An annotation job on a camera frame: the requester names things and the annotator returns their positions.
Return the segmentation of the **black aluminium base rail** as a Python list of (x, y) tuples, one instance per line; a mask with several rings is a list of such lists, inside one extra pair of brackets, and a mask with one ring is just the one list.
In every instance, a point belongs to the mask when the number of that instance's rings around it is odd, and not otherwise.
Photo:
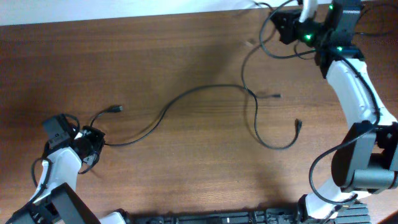
[(327, 213), (324, 218), (313, 218), (302, 206), (293, 208), (268, 208), (266, 210), (247, 210), (223, 213), (169, 214), (169, 215), (126, 215), (130, 224), (370, 224), (368, 206), (356, 203), (341, 208), (335, 218)]

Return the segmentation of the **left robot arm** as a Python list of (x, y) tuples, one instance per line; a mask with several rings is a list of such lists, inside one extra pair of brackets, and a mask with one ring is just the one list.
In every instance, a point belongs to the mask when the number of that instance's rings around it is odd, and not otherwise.
[(83, 163), (92, 168), (100, 158), (104, 133), (91, 126), (71, 124), (70, 114), (59, 114), (43, 122), (49, 137), (38, 161), (43, 170), (34, 180), (36, 191), (12, 214), (8, 223), (130, 223), (127, 212), (118, 209), (98, 218), (76, 194), (77, 177)]

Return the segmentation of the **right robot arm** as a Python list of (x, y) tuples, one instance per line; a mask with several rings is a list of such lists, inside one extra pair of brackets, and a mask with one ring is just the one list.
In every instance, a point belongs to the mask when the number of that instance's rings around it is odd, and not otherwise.
[(323, 22), (315, 21), (318, 3), (278, 7), (268, 20), (280, 41), (296, 40), (315, 52), (315, 62), (336, 93), (349, 130), (331, 148), (331, 177), (298, 201), (291, 223), (362, 223), (356, 214), (362, 198), (397, 188), (397, 119), (377, 94), (362, 52), (352, 43), (362, 17), (361, 1), (332, 1)]

